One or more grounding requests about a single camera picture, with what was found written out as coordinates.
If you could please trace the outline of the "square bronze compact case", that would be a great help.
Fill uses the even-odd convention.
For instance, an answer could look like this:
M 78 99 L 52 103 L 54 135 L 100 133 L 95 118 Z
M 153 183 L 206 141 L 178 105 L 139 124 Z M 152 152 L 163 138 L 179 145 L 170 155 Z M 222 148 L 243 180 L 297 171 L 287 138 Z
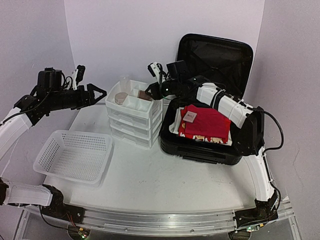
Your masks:
M 142 100 L 153 101 L 153 99 L 148 94 L 146 94 L 145 91 L 143 90 L 138 91 L 137 97 Z

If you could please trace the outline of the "octagonal beige powder jar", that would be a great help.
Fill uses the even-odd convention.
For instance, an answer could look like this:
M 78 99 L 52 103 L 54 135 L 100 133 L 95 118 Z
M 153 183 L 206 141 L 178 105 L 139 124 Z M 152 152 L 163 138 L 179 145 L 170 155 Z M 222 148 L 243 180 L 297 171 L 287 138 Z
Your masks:
M 114 102 L 117 105 L 123 105 L 123 103 L 125 102 L 126 98 L 128 97 L 128 93 L 126 92 L 118 92 L 117 94 L 115 94 L 114 96 Z

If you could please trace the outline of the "translucent pink cylindrical container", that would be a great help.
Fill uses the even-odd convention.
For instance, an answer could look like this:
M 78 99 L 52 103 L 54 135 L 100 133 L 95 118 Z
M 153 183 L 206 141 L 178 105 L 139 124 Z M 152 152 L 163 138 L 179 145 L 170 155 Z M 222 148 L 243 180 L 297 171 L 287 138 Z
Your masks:
M 121 75 L 119 78 L 119 86 L 121 92 L 129 93 L 130 92 L 130 78 L 128 75 Z

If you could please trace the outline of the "small pink square box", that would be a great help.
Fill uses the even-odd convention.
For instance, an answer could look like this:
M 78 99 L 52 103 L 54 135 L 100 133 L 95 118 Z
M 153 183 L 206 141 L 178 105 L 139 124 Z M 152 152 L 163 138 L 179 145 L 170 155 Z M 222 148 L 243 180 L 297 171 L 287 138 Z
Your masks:
M 192 111 L 187 111 L 185 115 L 183 116 L 183 121 L 188 122 L 188 123 L 193 123 L 195 118 L 197 116 L 197 113 L 192 112 Z

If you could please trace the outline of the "black ribbed hard-shell suitcase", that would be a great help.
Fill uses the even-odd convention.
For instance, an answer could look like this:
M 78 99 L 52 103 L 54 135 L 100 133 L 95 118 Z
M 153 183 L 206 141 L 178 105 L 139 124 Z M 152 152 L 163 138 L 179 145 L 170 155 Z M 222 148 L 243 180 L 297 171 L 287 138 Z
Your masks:
M 185 61 L 191 78 L 171 81 L 176 98 L 171 100 L 159 132 L 161 149 L 183 159 L 210 164 L 236 165 L 253 150 L 258 119 L 242 101 L 254 53 L 250 45 L 232 39 L 188 33 L 179 42 L 177 60 Z M 195 104 L 212 108 L 231 120 L 231 146 L 197 143 L 169 131 L 174 112 Z

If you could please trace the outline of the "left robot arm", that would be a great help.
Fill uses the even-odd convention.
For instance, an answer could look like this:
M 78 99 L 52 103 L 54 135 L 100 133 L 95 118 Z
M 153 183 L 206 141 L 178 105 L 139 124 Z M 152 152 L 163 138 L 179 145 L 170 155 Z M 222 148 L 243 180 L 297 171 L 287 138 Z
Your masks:
M 97 104 L 107 92 L 92 83 L 81 85 L 85 66 L 78 65 L 70 81 L 62 70 L 47 67 L 38 73 L 37 84 L 30 94 L 20 98 L 0 122 L 0 155 L 31 127 L 51 112 L 80 110 Z M 0 180 L 0 204 L 14 207 L 38 206 L 41 214 L 57 219 L 81 222 L 84 208 L 64 203 L 63 193 L 52 185 L 32 185 Z

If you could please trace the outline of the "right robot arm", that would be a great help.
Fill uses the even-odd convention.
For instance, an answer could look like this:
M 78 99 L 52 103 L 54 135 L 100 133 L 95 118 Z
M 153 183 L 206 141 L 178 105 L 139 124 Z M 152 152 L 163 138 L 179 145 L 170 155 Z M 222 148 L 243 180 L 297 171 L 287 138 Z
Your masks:
M 235 213 L 238 227 L 277 218 L 281 197 L 266 161 L 264 120 L 267 112 L 204 75 L 191 75 L 183 60 L 167 65 L 153 62 L 156 79 L 145 93 L 154 100 L 173 96 L 159 132 L 161 149 L 170 155 L 204 163 L 248 164 L 255 188 L 255 207 Z

